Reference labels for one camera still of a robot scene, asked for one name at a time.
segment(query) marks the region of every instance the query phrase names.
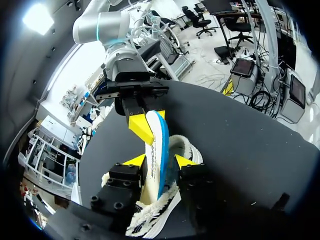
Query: black cable bundle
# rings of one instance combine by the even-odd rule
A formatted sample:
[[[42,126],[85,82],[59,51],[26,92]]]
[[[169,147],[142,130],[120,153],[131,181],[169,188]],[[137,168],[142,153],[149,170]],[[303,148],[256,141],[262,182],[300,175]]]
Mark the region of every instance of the black cable bundle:
[[[262,101],[262,99],[257,103],[257,98],[262,94],[262,99],[266,95],[268,97],[268,100],[266,103],[264,103],[262,106],[259,105],[259,103]],[[271,103],[271,95],[267,91],[258,91],[256,94],[254,94],[250,100],[249,107],[252,107],[255,110],[258,110],[259,112],[267,111],[269,108],[269,105]]]

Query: black table surface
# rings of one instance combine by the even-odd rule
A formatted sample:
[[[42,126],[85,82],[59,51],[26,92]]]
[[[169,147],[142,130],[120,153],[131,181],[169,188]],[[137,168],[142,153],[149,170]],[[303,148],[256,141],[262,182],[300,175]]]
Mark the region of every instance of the black table surface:
[[[318,149],[300,134],[245,104],[204,87],[160,81],[170,87],[158,100],[166,109],[170,135],[183,135],[198,148],[215,179],[217,197],[271,208],[283,193],[290,213],[305,196],[319,163]],[[79,165],[82,203],[101,189],[116,162],[144,153],[144,143],[113,109],[87,146]],[[180,202],[158,238],[193,235]]]

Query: office chair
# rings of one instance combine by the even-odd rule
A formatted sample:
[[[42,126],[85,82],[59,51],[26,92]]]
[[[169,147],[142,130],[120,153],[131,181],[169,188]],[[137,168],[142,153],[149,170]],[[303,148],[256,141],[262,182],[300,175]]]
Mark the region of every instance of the office chair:
[[[237,22],[238,21],[238,17],[225,17],[224,18],[225,21],[225,26],[231,31],[231,32],[240,32],[240,34],[238,36],[235,37],[231,37],[228,40],[228,43],[230,44],[231,40],[234,39],[239,39],[238,43],[236,44],[236,47],[234,48],[234,50],[239,50],[240,47],[240,43],[243,41],[248,41],[250,43],[254,43],[251,39],[253,38],[252,36],[247,36],[244,35],[243,33],[249,33],[251,32],[251,25],[250,23],[246,23],[246,22]]]
[[[200,39],[200,36],[203,33],[208,33],[208,34],[210,34],[210,36],[213,36],[209,30],[214,30],[214,32],[217,32],[214,28],[205,28],[206,26],[208,26],[211,23],[211,20],[199,21],[200,17],[196,16],[191,10],[189,10],[189,8],[187,6],[183,6],[182,11],[185,14],[185,16],[191,20],[194,28],[196,28],[196,29],[202,28],[201,31],[196,33],[196,36],[198,37],[198,39]]]
[[[194,10],[195,10],[198,14],[202,14],[202,13],[204,12],[204,11],[203,11],[200,7],[198,7],[197,5],[195,5]]]

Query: display screen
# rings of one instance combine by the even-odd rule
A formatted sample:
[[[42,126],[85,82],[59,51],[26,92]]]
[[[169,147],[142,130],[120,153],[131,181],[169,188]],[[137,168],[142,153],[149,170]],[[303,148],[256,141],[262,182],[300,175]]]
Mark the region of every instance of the display screen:
[[[305,107],[306,87],[294,75],[291,75],[290,97],[302,108]]]
[[[237,59],[236,63],[234,64],[234,67],[230,72],[232,74],[250,77],[254,64],[255,63],[253,61]]]

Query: white wall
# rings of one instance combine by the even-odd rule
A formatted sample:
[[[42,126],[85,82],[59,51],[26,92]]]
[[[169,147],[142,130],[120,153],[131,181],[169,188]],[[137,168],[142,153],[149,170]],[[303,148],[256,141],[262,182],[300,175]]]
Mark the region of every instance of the white wall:
[[[181,15],[182,9],[174,0],[153,0],[152,10],[155,10],[162,18],[175,19]]]
[[[180,10],[182,9],[182,7],[187,6],[193,12],[195,11],[195,4],[200,3],[199,0],[174,0],[174,2]]]
[[[43,120],[49,114],[75,133],[67,117],[68,109],[60,101],[74,85],[85,90],[85,82],[105,62],[105,57],[105,49],[100,42],[82,45],[60,72],[46,100],[41,103],[36,119]]]

